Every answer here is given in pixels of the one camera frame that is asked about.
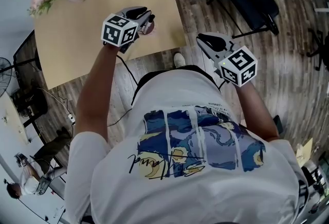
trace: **person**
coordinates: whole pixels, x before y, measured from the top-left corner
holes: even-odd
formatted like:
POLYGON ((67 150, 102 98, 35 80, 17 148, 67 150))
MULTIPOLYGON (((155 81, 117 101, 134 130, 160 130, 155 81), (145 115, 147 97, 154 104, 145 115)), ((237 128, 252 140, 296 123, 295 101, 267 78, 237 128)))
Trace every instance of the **person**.
POLYGON ((246 129, 181 54, 176 69, 140 80, 126 138, 109 152, 117 53, 101 49, 78 99, 64 197, 71 224, 295 221, 306 179, 253 84, 235 88, 246 129))
POLYGON ((52 181, 66 173, 67 168, 60 166, 49 171, 51 160, 71 140, 71 135, 64 127, 56 133, 58 136, 41 147, 32 158, 25 157, 26 166, 21 173, 20 182, 7 184, 7 191, 12 198, 36 194, 43 176, 52 181))

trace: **white shoe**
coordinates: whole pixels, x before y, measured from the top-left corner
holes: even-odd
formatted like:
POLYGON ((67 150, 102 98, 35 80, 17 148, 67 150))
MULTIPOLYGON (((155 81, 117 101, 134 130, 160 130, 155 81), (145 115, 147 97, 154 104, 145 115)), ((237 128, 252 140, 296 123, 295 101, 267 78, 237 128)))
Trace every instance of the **white shoe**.
POLYGON ((179 52, 176 52, 175 55, 174 55, 174 65, 175 65, 176 69, 179 68, 179 67, 186 66, 185 58, 179 52))

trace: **power cord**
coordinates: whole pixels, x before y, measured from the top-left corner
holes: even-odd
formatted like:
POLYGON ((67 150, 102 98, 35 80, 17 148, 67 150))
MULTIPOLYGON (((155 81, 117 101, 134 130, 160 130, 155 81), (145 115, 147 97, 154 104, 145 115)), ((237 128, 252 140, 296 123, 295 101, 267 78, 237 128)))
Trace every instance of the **power cord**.
POLYGON ((220 86, 218 87, 218 90, 220 90, 221 91, 221 87, 223 86, 223 84, 224 83, 226 83, 227 81, 223 81, 221 84, 220 84, 220 86))
POLYGON ((39 90, 43 90, 45 93, 47 93, 47 94, 49 94, 51 97, 53 97, 56 101, 58 101, 66 110, 67 110, 67 112, 69 113, 69 114, 71 114, 71 112, 68 110, 68 108, 60 101, 60 100, 58 100, 54 95, 52 95, 51 93, 49 93, 49 92, 47 92, 45 89, 43 89, 43 88, 38 88, 38 87, 36 87, 37 89, 39 89, 39 90))
POLYGON ((35 69, 36 72, 39 72, 39 71, 40 71, 40 70, 38 70, 37 68, 35 68, 35 67, 32 65, 32 63, 29 62, 28 64, 31 65, 31 67, 32 67, 33 69, 35 69))
POLYGON ((65 101, 66 100, 66 109, 68 110, 68 99, 67 98, 62 98, 62 97, 60 97, 60 94, 59 94, 59 92, 58 92, 58 86, 56 87, 56 89, 57 89, 57 96, 59 97, 59 98, 61 98, 63 101, 65 101))
POLYGON ((130 73, 130 75, 133 77, 134 82, 136 83, 136 85, 138 85, 138 83, 136 82, 135 77, 133 76, 132 72, 129 70, 129 68, 128 68, 128 66, 126 65, 126 63, 124 62, 123 58, 120 57, 120 56, 118 56, 118 55, 117 55, 117 57, 122 61, 122 63, 124 64, 124 66, 127 68, 127 71, 128 71, 128 72, 130 73))
POLYGON ((118 121, 116 121, 115 123, 113 123, 113 124, 110 124, 110 125, 108 125, 107 127, 111 127, 111 126, 113 126, 113 125, 116 125, 127 113, 129 113, 130 111, 132 110, 132 108, 131 109, 129 109, 128 111, 126 111, 125 112, 125 114, 123 115, 123 116, 121 116, 120 117, 120 119, 118 120, 118 121))

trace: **power strip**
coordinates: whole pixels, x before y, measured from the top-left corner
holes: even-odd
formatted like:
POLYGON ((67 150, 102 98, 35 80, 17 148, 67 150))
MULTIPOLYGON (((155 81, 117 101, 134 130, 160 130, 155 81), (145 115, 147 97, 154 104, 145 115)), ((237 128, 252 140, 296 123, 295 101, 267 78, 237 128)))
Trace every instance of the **power strip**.
POLYGON ((75 122, 76 122, 76 119, 74 118, 74 116, 73 116, 72 114, 69 114, 69 115, 68 115, 68 118, 70 119, 70 121, 71 121, 72 123, 75 123, 75 122))

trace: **black strap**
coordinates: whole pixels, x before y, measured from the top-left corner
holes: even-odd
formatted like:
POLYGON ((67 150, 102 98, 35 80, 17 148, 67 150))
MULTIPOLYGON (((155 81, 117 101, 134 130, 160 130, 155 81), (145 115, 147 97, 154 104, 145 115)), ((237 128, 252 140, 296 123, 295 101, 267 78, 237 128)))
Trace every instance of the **black strap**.
POLYGON ((91 216, 84 216, 80 223, 83 223, 83 222, 90 223, 90 224, 95 224, 94 221, 93 221, 93 217, 91 217, 91 216))

